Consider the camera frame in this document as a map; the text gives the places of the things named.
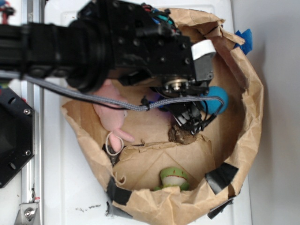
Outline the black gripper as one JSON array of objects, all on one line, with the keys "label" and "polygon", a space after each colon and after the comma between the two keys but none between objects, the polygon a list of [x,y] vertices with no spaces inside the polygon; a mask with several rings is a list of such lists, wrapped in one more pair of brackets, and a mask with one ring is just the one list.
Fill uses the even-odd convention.
[{"label": "black gripper", "polygon": [[168,102],[164,108],[192,134],[211,122],[201,111],[208,111],[214,50],[196,55],[189,37],[172,21],[149,14],[114,15],[112,45],[113,79],[124,86],[150,87],[164,99],[200,96],[187,103]]}]

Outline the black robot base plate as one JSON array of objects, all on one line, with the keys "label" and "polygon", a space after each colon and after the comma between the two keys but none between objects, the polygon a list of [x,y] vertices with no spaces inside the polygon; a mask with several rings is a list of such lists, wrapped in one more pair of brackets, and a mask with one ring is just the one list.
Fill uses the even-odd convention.
[{"label": "black robot base plate", "polygon": [[0,90],[0,187],[4,188],[31,159],[31,107],[12,89]]}]

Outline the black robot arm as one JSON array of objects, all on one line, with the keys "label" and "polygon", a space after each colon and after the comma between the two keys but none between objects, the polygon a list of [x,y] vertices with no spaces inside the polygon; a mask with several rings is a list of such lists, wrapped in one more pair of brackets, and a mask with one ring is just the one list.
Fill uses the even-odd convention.
[{"label": "black robot arm", "polygon": [[[186,131],[204,130],[220,112],[210,102],[214,50],[196,56],[190,38],[170,16],[147,4],[92,0],[67,27],[29,23],[0,27],[0,68],[16,71],[1,82],[27,80],[63,96],[115,110],[164,108]],[[161,95],[140,105],[92,92],[106,79],[146,86]]]}]

